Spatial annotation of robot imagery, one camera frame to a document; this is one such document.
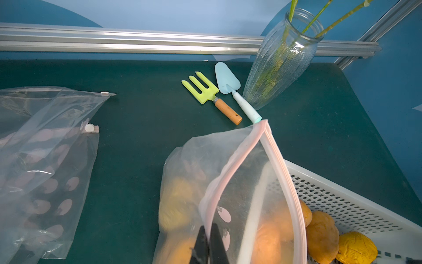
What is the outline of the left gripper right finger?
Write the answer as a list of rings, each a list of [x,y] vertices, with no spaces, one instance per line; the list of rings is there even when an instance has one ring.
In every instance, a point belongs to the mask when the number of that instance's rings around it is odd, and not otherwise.
[[[210,264],[229,264],[226,250],[220,235],[218,225],[212,224],[211,235],[209,239],[209,263]]]

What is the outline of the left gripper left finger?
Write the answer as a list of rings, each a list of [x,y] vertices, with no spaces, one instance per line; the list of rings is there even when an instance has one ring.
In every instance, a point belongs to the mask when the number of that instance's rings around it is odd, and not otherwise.
[[[189,264],[208,264],[209,246],[204,226],[200,227],[194,247],[191,249]]]

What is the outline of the large orange potato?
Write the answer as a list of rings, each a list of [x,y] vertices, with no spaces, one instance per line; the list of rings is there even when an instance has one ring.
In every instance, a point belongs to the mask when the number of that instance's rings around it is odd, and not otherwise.
[[[189,264],[196,238],[168,236],[159,248],[155,264]]]

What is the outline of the clear zipper bag pink zipper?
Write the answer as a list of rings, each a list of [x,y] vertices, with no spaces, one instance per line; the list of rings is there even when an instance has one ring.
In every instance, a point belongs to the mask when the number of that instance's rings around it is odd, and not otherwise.
[[[197,238],[204,226],[209,239],[216,223],[229,263],[251,264],[258,228],[267,221],[280,230],[280,264],[307,262],[300,200],[268,121],[193,137],[175,148],[163,167],[160,197],[176,177],[197,186],[197,207],[185,227],[166,232],[159,225],[153,262],[168,236]]]

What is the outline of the yellow green potato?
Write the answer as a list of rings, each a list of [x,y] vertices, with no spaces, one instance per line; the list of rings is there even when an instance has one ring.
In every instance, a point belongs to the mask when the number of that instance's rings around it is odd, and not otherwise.
[[[159,204],[159,225],[171,232],[187,226],[193,219],[198,201],[198,188],[184,178],[168,181],[161,192]]]

